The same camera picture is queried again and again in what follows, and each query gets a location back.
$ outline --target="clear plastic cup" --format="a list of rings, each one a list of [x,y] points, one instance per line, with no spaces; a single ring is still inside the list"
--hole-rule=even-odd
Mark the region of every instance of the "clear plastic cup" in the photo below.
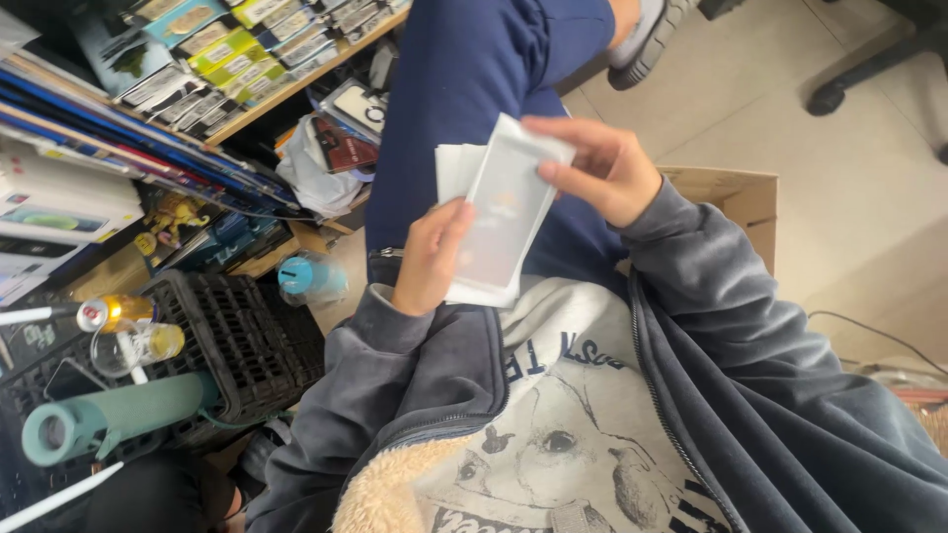
[[[104,376],[127,376],[137,366],[173,358],[184,347],[184,332],[174,324],[119,319],[108,331],[96,332],[91,347],[92,365]]]

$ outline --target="green bluetooth speaker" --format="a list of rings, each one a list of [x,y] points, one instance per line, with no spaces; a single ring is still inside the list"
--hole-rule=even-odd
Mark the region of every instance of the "green bluetooth speaker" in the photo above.
[[[46,403],[23,425],[23,451],[40,467],[96,450],[102,460],[121,441],[188,418],[219,394],[214,378],[197,372]]]

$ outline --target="wooden shelf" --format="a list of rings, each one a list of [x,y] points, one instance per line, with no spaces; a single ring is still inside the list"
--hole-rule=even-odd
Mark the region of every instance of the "wooden shelf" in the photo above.
[[[276,93],[275,95],[271,96],[265,101],[260,102],[254,107],[251,107],[250,110],[244,113],[243,115],[241,115],[240,118],[231,122],[227,126],[224,126],[224,128],[221,131],[214,134],[213,137],[208,138],[208,140],[206,140],[205,142],[211,146],[217,146],[218,144],[223,142],[224,139],[239,132],[241,128],[247,126],[252,121],[258,119],[260,116],[262,116],[267,111],[276,107],[282,101],[285,101],[286,99],[290,98],[297,92],[302,91],[302,89],[306,85],[318,80],[319,77],[321,77],[323,74],[326,74],[330,70],[342,64],[342,62],[351,58],[356,52],[358,52],[362,48],[377,41],[379,37],[381,37],[382,35],[385,35],[392,28],[401,24],[405,20],[405,18],[408,16],[409,16],[409,8],[408,6],[405,6],[401,10],[397,11],[394,15],[389,17],[389,19],[387,19],[385,22],[378,25],[378,27],[375,28],[371,33],[363,37],[361,41],[355,43],[352,46],[349,46],[349,43],[347,43],[345,39],[337,40],[336,45],[339,47],[339,55],[337,55],[335,58],[333,58],[328,63],[321,66],[320,68],[311,72],[309,76],[306,76],[302,80],[298,80],[295,83],[284,87],[280,92]]]

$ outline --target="chair wheel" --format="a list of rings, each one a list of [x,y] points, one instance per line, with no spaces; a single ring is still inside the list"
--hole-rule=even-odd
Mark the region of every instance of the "chair wheel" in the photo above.
[[[846,93],[834,87],[820,87],[816,89],[810,101],[807,102],[807,113],[814,117],[828,115],[843,103]]]

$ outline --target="soda can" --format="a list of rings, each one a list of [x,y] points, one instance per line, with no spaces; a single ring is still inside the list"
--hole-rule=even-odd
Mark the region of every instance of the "soda can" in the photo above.
[[[157,317],[158,306],[151,298],[113,294],[83,302],[76,323],[82,331],[110,333],[119,319],[153,322]]]

